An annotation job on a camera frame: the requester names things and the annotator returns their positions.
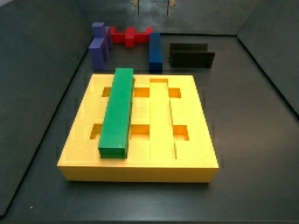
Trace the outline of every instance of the green block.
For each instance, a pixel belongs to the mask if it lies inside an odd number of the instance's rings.
[[[97,144],[101,158],[127,158],[133,82],[133,68],[117,68]]]

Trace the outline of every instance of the red block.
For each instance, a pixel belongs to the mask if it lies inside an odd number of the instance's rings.
[[[111,38],[115,44],[125,44],[125,47],[135,47],[136,44],[149,43],[149,34],[153,32],[152,27],[145,27],[145,32],[136,32],[136,28],[129,26],[125,28],[125,33],[117,32],[117,28],[112,26]]]
[[[153,32],[152,27],[145,27],[145,32],[139,32],[135,34],[135,42],[137,44],[148,44],[149,43],[149,33]]]
[[[115,26],[109,27],[109,33],[111,33],[111,38],[112,38],[113,44],[125,43],[125,34],[123,32],[117,32],[117,28]]]
[[[125,28],[125,47],[135,47],[136,41],[136,28],[133,26],[129,26]]]

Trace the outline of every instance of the metal wall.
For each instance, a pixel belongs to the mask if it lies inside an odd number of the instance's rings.
[[[237,37],[299,114],[299,1],[267,0]]]
[[[15,0],[0,8],[0,216],[89,40],[71,0]]]
[[[152,26],[163,33],[237,35],[261,0],[176,0],[167,17],[168,0],[140,0],[139,16],[131,0],[76,0],[92,24],[96,21],[120,30]]]

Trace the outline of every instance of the yellow base with slots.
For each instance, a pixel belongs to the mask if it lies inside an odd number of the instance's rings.
[[[127,158],[100,158],[112,80],[91,77],[57,163],[65,179],[211,182],[219,163],[191,75],[135,75]]]

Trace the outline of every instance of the blue block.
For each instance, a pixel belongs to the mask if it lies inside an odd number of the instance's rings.
[[[93,38],[103,38],[104,39],[104,48],[103,48],[103,53],[104,53],[104,59],[108,59],[108,35],[107,35],[107,28],[104,23],[93,23],[91,26],[92,29],[92,34]]]
[[[93,23],[91,26],[93,38],[104,38],[105,37],[105,24],[104,23]]]
[[[149,34],[149,71],[163,71],[163,43],[161,35],[157,32]]]
[[[104,39],[93,38],[88,46],[88,52],[92,61],[92,67],[95,71],[101,71],[104,69]]]
[[[107,30],[107,45],[108,45],[108,49],[112,49],[112,38],[111,38],[111,34],[109,34],[109,26],[105,26],[105,30]]]

